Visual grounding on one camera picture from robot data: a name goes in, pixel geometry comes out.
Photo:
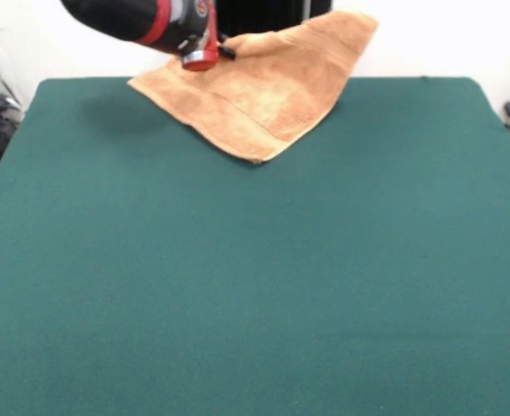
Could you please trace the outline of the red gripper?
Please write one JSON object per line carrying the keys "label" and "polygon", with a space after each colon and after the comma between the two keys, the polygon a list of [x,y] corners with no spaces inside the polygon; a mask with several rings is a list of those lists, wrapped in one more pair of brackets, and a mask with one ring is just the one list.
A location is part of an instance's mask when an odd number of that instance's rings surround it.
{"label": "red gripper", "polygon": [[195,49],[181,58],[183,69],[194,72],[209,70],[217,65],[219,56],[225,60],[234,61],[236,52],[231,48],[219,45],[219,42],[225,43],[229,37],[224,33],[218,34],[214,2],[211,0],[196,1],[195,6],[197,11],[200,11],[202,6],[204,7],[207,11],[208,21],[206,30]]}

